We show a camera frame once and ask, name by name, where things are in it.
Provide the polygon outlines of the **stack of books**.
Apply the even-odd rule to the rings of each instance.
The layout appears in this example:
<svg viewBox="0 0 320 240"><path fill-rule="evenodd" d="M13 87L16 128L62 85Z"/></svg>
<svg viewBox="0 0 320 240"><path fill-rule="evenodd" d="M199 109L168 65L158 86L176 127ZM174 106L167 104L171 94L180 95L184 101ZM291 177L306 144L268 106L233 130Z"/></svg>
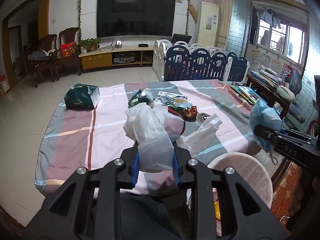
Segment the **stack of books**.
<svg viewBox="0 0 320 240"><path fill-rule="evenodd" d="M267 70L250 71L244 76L242 86L250 87L266 103L273 106L281 101L291 104L296 100L295 94L281 84L279 77L272 75Z"/></svg>

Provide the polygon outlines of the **red gift box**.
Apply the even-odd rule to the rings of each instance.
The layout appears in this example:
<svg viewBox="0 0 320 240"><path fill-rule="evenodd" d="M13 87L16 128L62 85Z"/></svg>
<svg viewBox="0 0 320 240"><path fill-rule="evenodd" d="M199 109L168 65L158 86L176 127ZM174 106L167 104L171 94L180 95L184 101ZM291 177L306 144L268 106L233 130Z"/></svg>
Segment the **red gift box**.
<svg viewBox="0 0 320 240"><path fill-rule="evenodd" d="M78 46L76 42L62 44L60 46L61 58L66 59L78 55Z"/></svg>

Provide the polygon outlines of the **wooden tv cabinet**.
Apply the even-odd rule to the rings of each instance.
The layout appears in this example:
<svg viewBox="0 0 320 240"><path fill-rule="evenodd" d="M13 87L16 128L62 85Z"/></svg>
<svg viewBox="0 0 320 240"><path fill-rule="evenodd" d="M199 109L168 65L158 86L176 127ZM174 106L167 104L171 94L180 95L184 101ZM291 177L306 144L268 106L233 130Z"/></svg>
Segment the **wooden tv cabinet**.
<svg viewBox="0 0 320 240"><path fill-rule="evenodd" d="M123 66L150 66L153 63L153 48L139 46L124 46L95 50L79 55L82 71L100 68L112 68Z"/></svg>

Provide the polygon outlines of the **green snack wrapper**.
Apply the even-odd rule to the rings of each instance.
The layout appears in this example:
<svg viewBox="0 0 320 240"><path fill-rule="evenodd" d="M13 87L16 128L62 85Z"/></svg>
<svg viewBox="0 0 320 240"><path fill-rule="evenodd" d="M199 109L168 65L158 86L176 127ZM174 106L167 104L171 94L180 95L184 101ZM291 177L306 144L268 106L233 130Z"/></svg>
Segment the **green snack wrapper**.
<svg viewBox="0 0 320 240"><path fill-rule="evenodd" d="M134 107L134 106L136 106L136 105L139 104L138 99L136 98L136 93L137 93L138 91L139 91L139 90L134 90L134 91L133 91L133 96L132 96L132 98L128 101L128 106L129 106L129 108Z"/></svg>

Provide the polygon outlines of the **white standing air conditioner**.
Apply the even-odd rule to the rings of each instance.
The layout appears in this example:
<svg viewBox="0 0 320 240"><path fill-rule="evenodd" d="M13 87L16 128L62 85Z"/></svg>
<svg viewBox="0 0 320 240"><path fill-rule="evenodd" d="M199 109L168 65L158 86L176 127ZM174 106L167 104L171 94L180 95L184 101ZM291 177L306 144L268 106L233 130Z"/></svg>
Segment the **white standing air conditioner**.
<svg viewBox="0 0 320 240"><path fill-rule="evenodd" d="M198 11L196 43L203 47L214 47L217 37L220 7L216 4L201 2Z"/></svg>

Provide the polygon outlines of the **white plastic bag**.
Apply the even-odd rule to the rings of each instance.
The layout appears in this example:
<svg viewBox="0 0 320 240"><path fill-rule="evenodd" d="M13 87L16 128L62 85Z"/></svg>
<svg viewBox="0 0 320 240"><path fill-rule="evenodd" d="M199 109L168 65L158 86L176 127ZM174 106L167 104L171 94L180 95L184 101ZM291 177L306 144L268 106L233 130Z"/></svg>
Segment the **white plastic bag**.
<svg viewBox="0 0 320 240"><path fill-rule="evenodd" d="M140 170L157 173L172 170L173 143L189 151L194 158L204 151L216 136L222 120L216 114L188 136L183 136L185 121L167 106L150 107L146 103L127 109L124 124L126 136L138 143Z"/></svg>

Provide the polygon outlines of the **dark green tissue box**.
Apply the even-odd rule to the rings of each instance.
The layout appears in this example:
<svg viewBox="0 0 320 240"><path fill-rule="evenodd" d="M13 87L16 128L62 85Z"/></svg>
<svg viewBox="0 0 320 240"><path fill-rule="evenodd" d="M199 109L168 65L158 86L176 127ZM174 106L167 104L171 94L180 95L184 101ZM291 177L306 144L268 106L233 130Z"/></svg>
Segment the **dark green tissue box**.
<svg viewBox="0 0 320 240"><path fill-rule="evenodd" d="M64 101L68 109L93 110L100 101L99 87L77 83L65 94Z"/></svg>

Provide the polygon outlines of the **large black television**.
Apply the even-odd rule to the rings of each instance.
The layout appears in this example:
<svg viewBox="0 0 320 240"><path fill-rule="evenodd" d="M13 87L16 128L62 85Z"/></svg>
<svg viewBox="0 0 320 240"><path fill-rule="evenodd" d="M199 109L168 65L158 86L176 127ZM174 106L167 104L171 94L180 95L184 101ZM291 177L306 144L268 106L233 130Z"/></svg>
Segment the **large black television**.
<svg viewBox="0 0 320 240"><path fill-rule="evenodd" d="M97 37L171 36L175 0L98 0Z"/></svg>

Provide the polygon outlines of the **blue white baby fence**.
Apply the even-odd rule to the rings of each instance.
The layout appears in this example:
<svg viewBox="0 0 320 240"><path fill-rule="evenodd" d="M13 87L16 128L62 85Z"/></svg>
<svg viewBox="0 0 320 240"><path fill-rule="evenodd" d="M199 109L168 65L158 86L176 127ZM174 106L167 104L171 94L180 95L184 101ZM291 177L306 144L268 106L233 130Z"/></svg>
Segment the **blue white baby fence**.
<svg viewBox="0 0 320 240"><path fill-rule="evenodd" d="M220 48L157 40L153 45L152 67L165 82L217 79L225 83L243 83L250 64L246 58Z"/></svg>

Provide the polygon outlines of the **potted green plant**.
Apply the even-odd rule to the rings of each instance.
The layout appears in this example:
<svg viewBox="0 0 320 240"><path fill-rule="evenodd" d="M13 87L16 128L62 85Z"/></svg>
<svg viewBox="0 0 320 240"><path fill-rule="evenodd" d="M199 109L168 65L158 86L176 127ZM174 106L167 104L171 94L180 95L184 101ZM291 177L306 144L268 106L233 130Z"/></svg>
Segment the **potted green plant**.
<svg viewBox="0 0 320 240"><path fill-rule="evenodd" d="M98 38L87 38L79 42L80 53L92 52L98 49L100 40Z"/></svg>

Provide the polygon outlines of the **grey black plastic bag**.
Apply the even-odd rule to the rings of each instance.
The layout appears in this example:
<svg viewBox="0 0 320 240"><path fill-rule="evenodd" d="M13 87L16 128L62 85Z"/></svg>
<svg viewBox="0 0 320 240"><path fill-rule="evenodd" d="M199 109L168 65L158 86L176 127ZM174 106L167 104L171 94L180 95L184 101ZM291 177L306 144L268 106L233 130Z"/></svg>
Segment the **grey black plastic bag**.
<svg viewBox="0 0 320 240"><path fill-rule="evenodd" d="M148 90L148 89L144 89L144 90L139 90L136 93L136 98L138 99L139 103L146 103L147 105L149 105L150 103L153 102L153 94L152 91Z"/></svg>

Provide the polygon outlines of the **green red foil snack bag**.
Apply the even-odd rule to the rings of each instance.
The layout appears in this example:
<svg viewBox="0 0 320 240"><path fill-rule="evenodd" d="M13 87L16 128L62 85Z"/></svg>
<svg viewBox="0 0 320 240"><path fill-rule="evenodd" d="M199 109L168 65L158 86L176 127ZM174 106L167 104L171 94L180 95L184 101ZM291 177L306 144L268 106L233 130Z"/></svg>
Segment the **green red foil snack bag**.
<svg viewBox="0 0 320 240"><path fill-rule="evenodd" d="M176 106L169 106L169 112L178 114L184 121L195 122L197 117L196 106L191 106L189 108L182 108Z"/></svg>

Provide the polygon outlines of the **pink plastic trash basket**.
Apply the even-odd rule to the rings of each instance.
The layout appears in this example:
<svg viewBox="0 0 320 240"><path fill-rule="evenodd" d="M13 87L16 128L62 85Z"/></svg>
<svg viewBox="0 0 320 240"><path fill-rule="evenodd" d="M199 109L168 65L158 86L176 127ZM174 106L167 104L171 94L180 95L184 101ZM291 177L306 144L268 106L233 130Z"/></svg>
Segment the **pink plastic trash basket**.
<svg viewBox="0 0 320 240"><path fill-rule="evenodd" d="M271 179L263 165L255 158L238 152L226 153L206 166L218 171L230 167L234 168L266 206L271 208L273 194Z"/></svg>

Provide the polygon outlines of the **striped pink grey tablecloth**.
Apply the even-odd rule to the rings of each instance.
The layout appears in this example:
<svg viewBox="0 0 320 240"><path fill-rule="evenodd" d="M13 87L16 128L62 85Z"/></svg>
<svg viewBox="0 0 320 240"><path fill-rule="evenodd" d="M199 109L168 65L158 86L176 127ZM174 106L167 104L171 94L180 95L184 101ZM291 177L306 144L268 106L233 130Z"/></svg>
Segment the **striped pink grey tablecloth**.
<svg viewBox="0 0 320 240"><path fill-rule="evenodd" d="M252 107L219 80L193 80L120 84L101 87L100 101L92 111L74 111L61 101L40 143L35 187L49 196L79 167L95 170L119 158L133 145L123 126L133 91L147 88L181 94L199 113L216 114L221 125L209 145L197 155L208 164L227 152L255 155L260 151L249 125Z"/></svg>

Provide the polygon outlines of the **light blue face mask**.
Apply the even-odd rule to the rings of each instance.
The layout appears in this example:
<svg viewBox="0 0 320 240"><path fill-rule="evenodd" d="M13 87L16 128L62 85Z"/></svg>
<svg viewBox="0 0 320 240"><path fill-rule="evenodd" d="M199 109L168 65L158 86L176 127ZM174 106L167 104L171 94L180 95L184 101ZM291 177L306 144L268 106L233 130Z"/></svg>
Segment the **light blue face mask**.
<svg viewBox="0 0 320 240"><path fill-rule="evenodd" d="M254 129L258 126L264 126L274 131L280 132L283 127L283 121L276 113L276 111L268 107L266 103L258 99L251 111L249 125L253 132L253 137L256 143L265 151L270 154L270 158L274 165L278 164L278 160L273 157L273 148L269 141L255 135Z"/></svg>

